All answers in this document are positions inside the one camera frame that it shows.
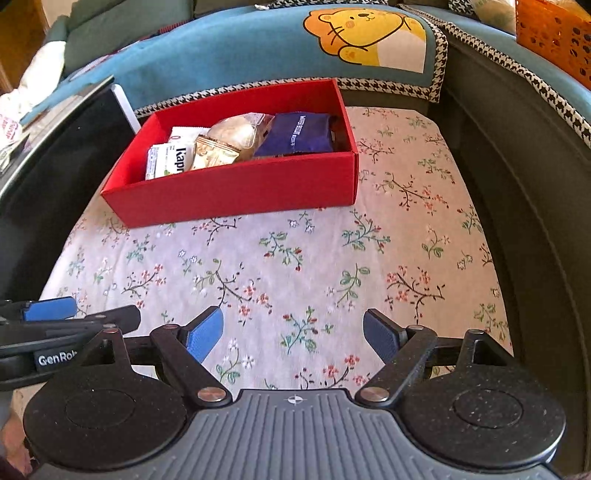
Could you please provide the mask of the round bread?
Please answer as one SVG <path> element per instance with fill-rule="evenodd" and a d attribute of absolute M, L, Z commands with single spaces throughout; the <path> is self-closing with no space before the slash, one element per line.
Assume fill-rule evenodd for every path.
<path fill-rule="evenodd" d="M 206 133 L 208 138 L 231 146 L 239 152 L 238 161 L 252 159 L 266 140 L 273 126 L 274 116 L 264 113 L 245 113 L 217 122 Z"/>

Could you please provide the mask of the silver Weilong snack packet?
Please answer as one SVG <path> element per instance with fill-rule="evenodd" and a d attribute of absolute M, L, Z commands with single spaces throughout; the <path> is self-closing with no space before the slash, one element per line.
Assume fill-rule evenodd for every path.
<path fill-rule="evenodd" d="M 179 145 L 183 148 L 192 147 L 199 135 L 206 135 L 208 127 L 174 126 L 171 129 L 168 143 Z"/>

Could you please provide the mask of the floral tablecloth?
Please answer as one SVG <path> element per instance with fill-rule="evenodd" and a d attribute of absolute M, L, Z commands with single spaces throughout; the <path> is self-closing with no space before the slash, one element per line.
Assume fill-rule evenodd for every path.
<path fill-rule="evenodd" d="M 363 339 L 370 308 L 444 337 L 482 329 L 510 348 L 484 229 L 439 127 L 411 110 L 348 114 L 352 206 L 130 229 L 95 196 L 43 296 L 74 298 L 80 315 L 133 304 L 140 334 L 221 308 L 204 365 L 232 392 L 358 390 L 382 367 Z"/>

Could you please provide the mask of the white printed plastic bag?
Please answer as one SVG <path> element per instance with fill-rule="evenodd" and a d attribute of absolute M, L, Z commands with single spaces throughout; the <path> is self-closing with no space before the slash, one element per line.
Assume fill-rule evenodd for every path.
<path fill-rule="evenodd" d="M 475 0 L 471 5 L 481 22 L 512 35 L 516 33 L 514 0 Z"/>

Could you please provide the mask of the red cardboard box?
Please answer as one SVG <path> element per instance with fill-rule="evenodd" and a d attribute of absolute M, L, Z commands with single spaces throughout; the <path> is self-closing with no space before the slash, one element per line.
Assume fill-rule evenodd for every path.
<path fill-rule="evenodd" d="M 175 126 L 211 127 L 237 114 L 328 114 L 331 153 L 263 158 L 148 180 L 148 149 Z M 359 153 L 334 79 L 275 83 L 230 91 L 149 116 L 116 162 L 101 196 L 129 228 L 308 208 L 356 201 Z"/>

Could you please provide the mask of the black side table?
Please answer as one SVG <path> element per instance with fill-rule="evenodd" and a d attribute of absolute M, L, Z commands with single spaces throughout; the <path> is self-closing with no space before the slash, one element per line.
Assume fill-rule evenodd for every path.
<path fill-rule="evenodd" d="M 1 297 L 36 300 L 68 235 L 139 129 L 112 77 L 32 122 L 1 159 Z"/>

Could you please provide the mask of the Kaprons wafer packet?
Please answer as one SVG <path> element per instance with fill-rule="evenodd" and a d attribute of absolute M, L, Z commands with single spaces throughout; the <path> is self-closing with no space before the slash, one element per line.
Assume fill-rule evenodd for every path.
<path fill-rule="evenodd" d="M 155 144 L 147 151 L 145 179 L 153 180 L 190 170 L 193 148 L 174 143 Z"/>

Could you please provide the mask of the blue lion sofa cover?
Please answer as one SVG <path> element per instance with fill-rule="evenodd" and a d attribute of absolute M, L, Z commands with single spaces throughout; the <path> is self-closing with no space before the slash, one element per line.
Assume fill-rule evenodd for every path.
<path fill-rule="evenodd" d="M 442 91 L 484 112 L 515 111 L 519 95 L 540 96 L 583 140 L 590 137 L 590 94 L 508 35 L 492 41 L 460 27 L 443 10 L 400 8 L 418 21 L 427 44 L 423 70 L 363 66 L 346 57 L 345 37 L 325 22 L 325 5 L 240 7 L 184 23 L 138 41 L 61 81 L 50 108 L 84 86 L 112 78 L 140 116 L 172 105 L 256 86 L 334 78 L 346 91 L 437 101 Z"/>

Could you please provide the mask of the brown biscuit packet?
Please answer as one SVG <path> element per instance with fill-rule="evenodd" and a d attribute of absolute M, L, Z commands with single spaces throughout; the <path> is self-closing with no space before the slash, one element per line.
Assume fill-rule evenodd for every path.
<path fill-rule="evenodd" d="M 192 170 L 230 165 L 238 159 L 240 152 L 231 145 L 199 135 L 193 146 Z"/>

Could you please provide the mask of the white cloth on sofa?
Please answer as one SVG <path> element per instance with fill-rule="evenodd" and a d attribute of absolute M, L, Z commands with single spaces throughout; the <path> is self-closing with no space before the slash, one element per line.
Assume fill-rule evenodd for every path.
<path fill-rule="evenodd" d="M 2 94 L 1 99 L 36 105 L 47 98 L 60 82 L 65 64 L 65 47 L 65 40 L 45 43 L 34 55 L 18 87 Z"/>

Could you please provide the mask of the red white plastic bag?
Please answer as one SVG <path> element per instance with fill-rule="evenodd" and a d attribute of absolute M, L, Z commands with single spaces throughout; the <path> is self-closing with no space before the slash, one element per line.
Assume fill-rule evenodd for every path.
<path fill-rule="evenodd" d="M 26 145 L 28 136 L 23 133 L 21 120 L 31 109 L 25 94 L 19 90 L 1 96 L 1 173 L 6 171 Z"/>

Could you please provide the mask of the orange plastic basket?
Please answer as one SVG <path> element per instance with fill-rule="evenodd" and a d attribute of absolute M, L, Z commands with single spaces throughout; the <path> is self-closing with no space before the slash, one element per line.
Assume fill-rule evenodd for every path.
<path fill-rule="evenodd" d="M 590 13 L 578 1 L 516 2 L 517 42 L 590 88 Z"/>

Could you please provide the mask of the blue wafer biscuit packet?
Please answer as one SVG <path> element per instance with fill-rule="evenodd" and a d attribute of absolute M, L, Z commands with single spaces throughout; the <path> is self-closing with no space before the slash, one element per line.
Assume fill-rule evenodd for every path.
<path fill-rule="evenodd" d="M 276 114 L 269 134 L 257 148 L 256 157 L 329 153 L 332 145 L 331 116 L 311 112 Z"/>

